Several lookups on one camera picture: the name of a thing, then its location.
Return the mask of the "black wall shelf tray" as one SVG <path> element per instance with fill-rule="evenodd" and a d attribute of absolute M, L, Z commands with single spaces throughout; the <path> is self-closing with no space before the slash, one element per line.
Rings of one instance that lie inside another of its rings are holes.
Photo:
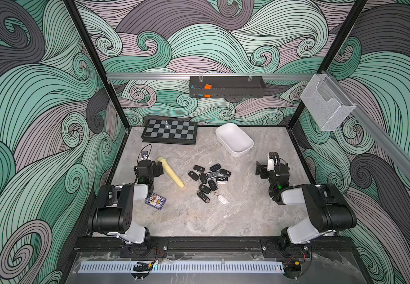
<path fill-rule="evenodd" d="M 190 97 L 192 98 L 262 98 L 266 85 L 261 76 L 254 76 L 248 80 L 246 77 L 230 76 L 191 76 L 189 80 Z"/>

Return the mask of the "clear acrylic wall holder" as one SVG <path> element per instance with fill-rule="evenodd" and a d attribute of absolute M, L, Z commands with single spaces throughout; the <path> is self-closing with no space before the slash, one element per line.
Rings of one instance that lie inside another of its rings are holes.
<path fill-rule="evenodd" d="M 314 74 L 300 98 L 324 132 L 335 131 L 355 109 L 338 81 L 326 73 Z"/>

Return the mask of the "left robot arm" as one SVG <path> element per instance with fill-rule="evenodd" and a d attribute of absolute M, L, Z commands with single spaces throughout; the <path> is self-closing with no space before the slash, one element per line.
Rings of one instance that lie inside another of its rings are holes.
<path fill-rule="evenodd" d="M 154 179 L 163 175 L 161 162 L 146 159 L 134 167 L 136 180 L 122 185 L 101 187 L 88 218 L 88 229 L 92 233 L 115 237 L 128 245 L 140 245 L 150 240 L 149 229 L 133 219 L 136 201 L 156 200 Z"/>

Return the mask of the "white plastic storage box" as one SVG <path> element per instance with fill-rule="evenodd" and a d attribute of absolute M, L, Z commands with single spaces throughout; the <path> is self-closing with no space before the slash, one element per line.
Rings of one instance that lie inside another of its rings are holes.
<path fill-rule="evenodd" d="M 215 131 L 218 141 L 233 156 L 241 157 L 254 146 L 253 140 L 236 124 L 227 123 Z"/>

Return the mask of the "silver BMW key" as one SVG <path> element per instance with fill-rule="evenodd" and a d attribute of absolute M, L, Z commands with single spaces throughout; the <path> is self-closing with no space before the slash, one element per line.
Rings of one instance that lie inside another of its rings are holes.
<path fill-rule="evenodd" d="M 207 172 L 206 176 L 207 179 L 214 179 L 219 176 L 219 172 Z"/>

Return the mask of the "aluminium rail right wall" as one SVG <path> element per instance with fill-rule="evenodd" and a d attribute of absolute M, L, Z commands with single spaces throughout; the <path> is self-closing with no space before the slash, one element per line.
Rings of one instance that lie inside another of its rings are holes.
<path fill-rule="evenodd" d="M 366 97 L 368 89 L 360 84 L 357 84 L 356 88 L 345 88 L 328 72 L 322 71 L 321 74 L 326 75 L 337 88 L 337 98 L 347 99 L 355 106 L 353 116 L 410 181 L 410 157 L 387 133 L 388 127 L 385 125 L 382 108 L 375 97 Z"/>

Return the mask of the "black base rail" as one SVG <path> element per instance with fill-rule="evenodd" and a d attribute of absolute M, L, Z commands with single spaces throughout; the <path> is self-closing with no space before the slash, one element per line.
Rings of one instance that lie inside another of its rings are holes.
<path fill-rule="evenodd" d="M 319 252 L 350 252 L 355 249 L 348 237 L 320 237 L 303 245 L 282 247 L 280 237 L 152 237 L 141 245 L 126 245 L 111 237 L 80 237 L 74 253 L 108 253 L 136 259 L 179 259 L 186 254 L 248 253 L 256 257 L 288 260 L 310 257 Z"/>

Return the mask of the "black key silver trim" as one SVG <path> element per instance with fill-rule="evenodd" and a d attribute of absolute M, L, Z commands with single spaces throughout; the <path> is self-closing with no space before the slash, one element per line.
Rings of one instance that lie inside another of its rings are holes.
<path fill-rule="evenodd" d="M 208 197 L 207 194 L 204 193 L 203 191 L 197 191 L 197 196 L 198 196 L 202 201 L 204 201 L 206 204 L 209 204 L 209 203 L 210 203 L 209 197 Z"/>

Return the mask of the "black grey chessboard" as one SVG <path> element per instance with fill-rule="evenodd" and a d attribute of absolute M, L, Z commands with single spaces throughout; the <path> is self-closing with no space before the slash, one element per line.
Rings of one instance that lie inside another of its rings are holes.
<path fill-rule="evenodd" d="M 167 120 L 170 129 L 165 128 L 166 120 L 149 120 L 141 139 L 144 143 L 177 144 L 195 146 L 198 124 L 190 121 Z"/>

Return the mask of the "black VW key large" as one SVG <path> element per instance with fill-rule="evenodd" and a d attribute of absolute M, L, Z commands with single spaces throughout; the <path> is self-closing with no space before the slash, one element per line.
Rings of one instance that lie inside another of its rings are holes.
<path fill-rule="evenodd" d="M 195 171 L 191 170 L 188 172 L 188 176 L 194 180 L 194 181 L 199 181 L 200 180 L 200 176 L 199 174 L 197 174 Z"/>

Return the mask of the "black key top right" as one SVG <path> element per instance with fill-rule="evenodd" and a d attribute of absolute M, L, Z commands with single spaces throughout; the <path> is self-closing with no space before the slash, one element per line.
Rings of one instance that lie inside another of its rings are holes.
<path fill-rule="evenodd" d="M 216 163 L 210 167 L 211 172 L 218 172 L 220 169 L 221 169 L 221 165 L 219 163 Z"/>

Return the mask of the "white key tag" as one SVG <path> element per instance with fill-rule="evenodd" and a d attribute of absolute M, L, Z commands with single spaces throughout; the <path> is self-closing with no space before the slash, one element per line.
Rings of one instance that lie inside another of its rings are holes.
<path fill-rule="evenodd" d="M 218 197 L 218 200 L 221 204 L 226 205 L 226 204 L 229 203 L 229 201 L 224 196 L 218 195 L 217 197 Z"/>

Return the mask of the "black flip key centre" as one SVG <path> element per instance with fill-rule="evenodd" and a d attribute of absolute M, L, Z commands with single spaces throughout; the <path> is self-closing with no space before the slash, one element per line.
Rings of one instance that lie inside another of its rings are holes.
<path fill-rule="evenodd" d="M 205 173 L 200 173 L 199 178 L 202 184 L 206 184 L 208 182 L 208 179 Z"/>

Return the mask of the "black flip key buttons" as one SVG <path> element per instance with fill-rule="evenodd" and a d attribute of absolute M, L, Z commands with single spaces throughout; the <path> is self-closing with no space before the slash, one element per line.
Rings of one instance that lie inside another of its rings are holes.
<path fill-rule="evenodd" d="M 215 182 L 214 179 L 209 180 L 209 181 L 208 181 L 208 185 L 209 185 L 210 189 L 211 189 L 213 192 L 216 191 L 216 190 L 218 190 L 217 183 Z"/>

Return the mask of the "black VW key top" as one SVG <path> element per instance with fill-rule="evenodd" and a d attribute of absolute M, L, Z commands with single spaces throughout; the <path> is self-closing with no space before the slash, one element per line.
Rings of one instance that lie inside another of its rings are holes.
<path fill-rule="evenodd" d="M 204 173 L 205 172 L 205 168 L 199 165 L 194 165 L 193 170 L 196 172 L 200 172 L 200 173 Z"/>

